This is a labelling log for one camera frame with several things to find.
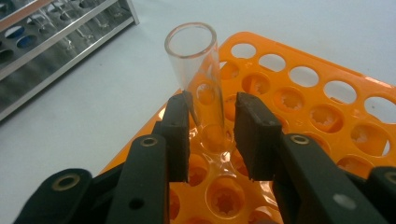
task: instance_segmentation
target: clear glass test tube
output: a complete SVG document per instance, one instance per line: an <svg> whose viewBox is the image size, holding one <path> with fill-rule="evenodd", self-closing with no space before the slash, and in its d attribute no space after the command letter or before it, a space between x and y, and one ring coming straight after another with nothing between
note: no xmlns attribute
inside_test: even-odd
<svg viewBox="0 0 396 224"><path fill-rule="evenodd" d="M224 112L216 32L201 22L179 25L165 39L165 49L189 106L203 147L224 149Z"/></svg>

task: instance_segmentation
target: orange plastic rack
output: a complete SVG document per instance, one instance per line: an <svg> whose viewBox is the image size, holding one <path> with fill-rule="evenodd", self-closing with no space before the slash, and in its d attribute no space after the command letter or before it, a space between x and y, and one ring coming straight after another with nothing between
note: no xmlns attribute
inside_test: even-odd
<svg viewBox="0 0 396 224"><path fill-rule="evenodd" d="M252 33L231 36L219 58L227 147L221 152L202 147L191 122L190 183L170 185L173 223L282 223L271 182L248 180L235 148L238 91L260 97L284 133L313 137L349 172L367 177L375 166L396 166L396 123L373 112L382 105L396 111L396 87ZM136 136L151 133L164 110ZM105 170L125 161L133 140Z"/></svg>

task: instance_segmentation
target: white table surface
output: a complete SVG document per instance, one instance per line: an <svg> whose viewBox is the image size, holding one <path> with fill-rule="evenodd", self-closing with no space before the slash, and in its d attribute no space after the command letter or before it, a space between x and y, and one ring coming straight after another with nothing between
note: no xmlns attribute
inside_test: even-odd
<svg viewBox="0 0 396 224"><path fill-rule="evenodd" d="M202 21L219 44L250 31L396 85L396 1L134 0L140 24L0 123L0 223L66 168L97 175L178 88L163 48Z"/></svg>

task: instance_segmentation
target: metal rack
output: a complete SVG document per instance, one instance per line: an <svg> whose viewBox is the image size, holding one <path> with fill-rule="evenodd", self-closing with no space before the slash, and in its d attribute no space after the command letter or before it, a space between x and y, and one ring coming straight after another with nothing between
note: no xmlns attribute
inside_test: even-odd
<svg viewBox="0 0 396 224"><path fill-rule="evenodd" d="M3 4L0 20L0 120L128 25L130 0L35 0Z"/></svg>

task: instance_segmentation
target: white tabletop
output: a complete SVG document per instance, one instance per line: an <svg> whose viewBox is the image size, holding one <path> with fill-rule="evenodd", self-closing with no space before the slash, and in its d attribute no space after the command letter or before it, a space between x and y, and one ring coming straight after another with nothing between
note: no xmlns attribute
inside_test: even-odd
<svg viewBox="0 0 396 224"><path fill-rule="evenodd" d="M177 90L163 41L181 23L210 24L219 44L250 31L396 85L393 0L133 3L138 26L0 123L0 223L54 173L97 175Z"/></svg>

